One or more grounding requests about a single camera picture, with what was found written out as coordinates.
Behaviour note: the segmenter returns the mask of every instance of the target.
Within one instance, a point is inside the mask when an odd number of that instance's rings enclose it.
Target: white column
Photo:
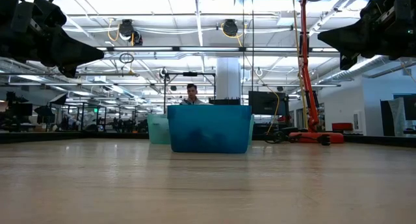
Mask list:
[[[238,57],[216,59],[216,98],[237,99],[241,96],[241,72]]]

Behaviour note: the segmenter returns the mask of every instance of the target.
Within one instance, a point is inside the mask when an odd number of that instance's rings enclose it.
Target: dark hair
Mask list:
[[[195,84],[188,84],[187,89],[192,88],[192,87],[195,88],[195,90],[197,89]]]

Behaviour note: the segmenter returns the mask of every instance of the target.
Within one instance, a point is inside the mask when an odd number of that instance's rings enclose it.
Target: plastic bin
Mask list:
[[[181,153],[245,153],[250,106],[168,106],[172,151]]]
[[[250,130],[248,131],[248,145],[251,146],[253,142],[253,128],[254,128],[254,115],[252,115],[252,119],[250,120]]]
[[[149,114],[149,138],[153,144],[170,144],[169,121],[166,114]]]

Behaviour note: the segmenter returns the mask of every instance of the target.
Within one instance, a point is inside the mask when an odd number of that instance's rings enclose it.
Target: computer monitor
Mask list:
[[[12,110],[16,116],[32,116],[33,105],[28,103],[13,104]]]
[[[276,92],[280,98],[278,115],[288,115],[288,100],[285,93]],[[248,92],[248,104],[252,107],[252,114],[264,114],[273,116],[278,105],[278,98],[272,92]]]
[[[416,120],[416,95],[409,95],[403,97],[404,102],[404,114],[406,120],[415,121]]]

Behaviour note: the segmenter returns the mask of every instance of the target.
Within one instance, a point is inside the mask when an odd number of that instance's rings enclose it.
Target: yellow cable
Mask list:
[[[118,40],[118,35],[119,35],[119,33],[120,33],[120,24],[118,25],[118,27],[117,27],[117,37],[116,37],[116,39],[114,39],[114,38],[112,38],[111,37],[111,35],[110,35],[110,28],[111,28],[111,23],[112,23],[112,19],[110,19],[110,25],[109,25],[109,30],[107,31],[107,35],[109,36],[109,38],[110,38],[110,40],[112,40],[112,41],[116,41],[116,40]]]
[[[247,58],[247,56],[245,56],[245,59],[247,60],[247,62],[249,63],[249,65],[252,67],[252,69],[253,69],[253,66],[252,66],[252,64],[250,63],[250,61],[248,60],[248,58]],[[280,105],[280,97],[279,97],[279,95],[274,91],[274,90],[272,90],[269,86],[267,86],[266,85],[266,83],[262,80],[262,78],[256,73],[256,72],[254,72],[255,73],[255,75],[257,75],[257,77],[259,78],[259,80],[266,86],[266,88],[268,88],[274,95],[276,95],[276,97],[278,98],[278,105],[276,106],[276,109],[275,109],[275,111],[274,111],[274,116],[273,116],[273,120],[272,120],[272,123],[270,124],[270,126],[269,126],[269,128],[268,128],[268,130],[267,130],[267,134],[269,134],[270,133],[270,130],[272,129],[272,127],[273,127],[273,123],[274,123],[274,120],[276,119],[276,116],[278,115],[278,110],[279,110],[279,105]]]
[[[300,76],[300,74],[302,73],[302,71],[300,70],[300,64],[299,64],[299,41],[298,41],[298,22],[296,20],[296,10],[295,10],[295,0],[292,0],[293,3],[293,21],[294,21],[294,33],[295,33],[295,39],[296,39],[296,52],[298,53],[298,70],[299,70],[299,84],[300,84],[300,95],[302,96],[302,104],[303,104],[303,112],[304,112],[304,125],[305,128],[307,128],[307,112],[306,112],[306,100],[305,100],[305,91],[304,91],[304,84],[303,84],[303,80]]]
[[[242,47],[242,44],[241,44],[241,41],[240,41],[240,37],[241,37],[242,35],[244,35],[244,30],[243,30],[242,34],[240,34],[240,35],[238,35],[238,36],[228,36],[228,35],[224,32],[224,23],[222,23],[222,24],[221,24],[221,31],[222,31],[222,33],[223,33],[226,37],[228,37],[228,38],[236,38],[236,39],[239,41],[240,47]]]

